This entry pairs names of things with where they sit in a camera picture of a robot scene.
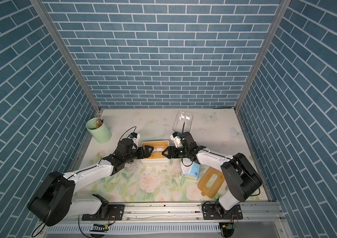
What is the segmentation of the white tissue box base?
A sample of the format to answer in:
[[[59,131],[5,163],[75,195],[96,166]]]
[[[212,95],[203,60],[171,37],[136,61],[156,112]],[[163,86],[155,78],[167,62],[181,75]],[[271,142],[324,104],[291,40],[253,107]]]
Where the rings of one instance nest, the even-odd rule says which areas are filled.
[[[169,164],[170,159],[142,159],[141,163],[147,166],[165,166]]]

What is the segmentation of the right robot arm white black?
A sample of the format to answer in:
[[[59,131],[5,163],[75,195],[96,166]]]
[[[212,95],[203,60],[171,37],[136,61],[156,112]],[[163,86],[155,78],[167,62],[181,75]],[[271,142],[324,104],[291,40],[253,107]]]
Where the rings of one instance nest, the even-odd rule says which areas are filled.
[[[221,218],[226,219],[234,206],[260,190],[262,179],[242,153],[232,156],[211,151],[206,146],[197,145],[189,132],[176,132],[171,135],[171,140],[175,146],[169,146],[162,152],[168,159],[187,158],[223,173],[228,191],[215,202],[215,211]]]

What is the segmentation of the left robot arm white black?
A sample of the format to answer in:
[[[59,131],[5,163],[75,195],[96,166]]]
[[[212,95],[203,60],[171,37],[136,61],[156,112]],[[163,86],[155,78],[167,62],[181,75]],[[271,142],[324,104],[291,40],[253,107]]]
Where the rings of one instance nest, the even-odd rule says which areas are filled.
[[[137,147],[132,139],[124,138],[118,142],[114,153],[100,159],[95,165],[64,174],[57,171],[48,174],[30,198],[27,208],[48,227],[71,216],[88,216],[90,220],[106,219],[109,217],[109,202],[101,195],[73,195],[99,179],[115,175],[131,161],[149,158],[153,150],[148,145]]]

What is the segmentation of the blue tissue pack right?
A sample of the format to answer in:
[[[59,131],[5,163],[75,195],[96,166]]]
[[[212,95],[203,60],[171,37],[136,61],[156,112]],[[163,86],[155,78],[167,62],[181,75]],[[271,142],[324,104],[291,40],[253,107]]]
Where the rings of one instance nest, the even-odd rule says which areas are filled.
[[[181,175],[185,178],[189,178],[191,180],[198,180],[200,174],[200,165],[197,163],[192,163],[190,166],[186,166],[183,163],[181,166]]]

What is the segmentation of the clear plastic tissue box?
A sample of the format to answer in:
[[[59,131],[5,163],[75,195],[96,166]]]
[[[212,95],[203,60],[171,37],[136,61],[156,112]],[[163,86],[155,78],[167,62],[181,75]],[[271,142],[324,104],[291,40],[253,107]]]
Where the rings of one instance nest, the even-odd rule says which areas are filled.
[[[173,131],[175,132],[190,132],[191,125],[193,121],[193,115],[187,112],[178,112],[175,116],[175,121],[173,124]]]

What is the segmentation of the green pen cup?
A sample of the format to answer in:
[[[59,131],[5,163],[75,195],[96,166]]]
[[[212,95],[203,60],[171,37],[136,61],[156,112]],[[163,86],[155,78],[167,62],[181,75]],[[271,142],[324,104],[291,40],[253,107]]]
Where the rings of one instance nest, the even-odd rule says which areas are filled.
[[[92,118],[86,123],[86,128],[92,135],[92,137],[98,142],[98,143],[107,143],[111,137],[112,134],[108,127],[104,124],[100,128],[96,128],[96,119]]]

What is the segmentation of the pens in cup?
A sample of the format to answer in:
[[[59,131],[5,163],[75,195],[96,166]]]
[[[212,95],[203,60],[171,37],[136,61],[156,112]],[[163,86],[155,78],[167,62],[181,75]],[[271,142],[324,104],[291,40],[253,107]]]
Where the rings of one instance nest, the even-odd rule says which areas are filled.
[[[100,128],[103,125],[103,119],[97,118],[96,119],[96,128]]]

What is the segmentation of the dark bamboo lid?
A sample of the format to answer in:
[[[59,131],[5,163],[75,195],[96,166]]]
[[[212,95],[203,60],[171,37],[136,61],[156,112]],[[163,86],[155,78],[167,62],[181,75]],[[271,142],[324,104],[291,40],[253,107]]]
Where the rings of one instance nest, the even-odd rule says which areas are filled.
[[[201,191],[202,196],[214,198],[222,184],[225,181],[223,173],[217,169],[210,167],[198,182],[197,187]]]

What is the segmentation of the green circuit board right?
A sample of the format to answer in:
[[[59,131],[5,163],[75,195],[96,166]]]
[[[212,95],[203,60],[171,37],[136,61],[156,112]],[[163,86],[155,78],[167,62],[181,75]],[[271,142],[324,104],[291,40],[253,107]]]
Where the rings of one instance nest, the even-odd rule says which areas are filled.
[[[222,225],[222,229],[227,230],[227,231],[234,231],[235,230],[235,224],[234,223],[225,223]]]

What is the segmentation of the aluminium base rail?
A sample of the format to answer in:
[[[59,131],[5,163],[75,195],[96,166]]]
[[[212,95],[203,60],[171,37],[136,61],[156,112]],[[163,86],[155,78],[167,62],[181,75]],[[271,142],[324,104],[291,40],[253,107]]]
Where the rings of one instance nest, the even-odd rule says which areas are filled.
[[[96,197],[45,202],[35,199],[28,209],[47,226],[63,219],[84,216],[89,221],[280,221],[284,214],[276,202],[244,202],[229,211],[213,202],[109,203]]]

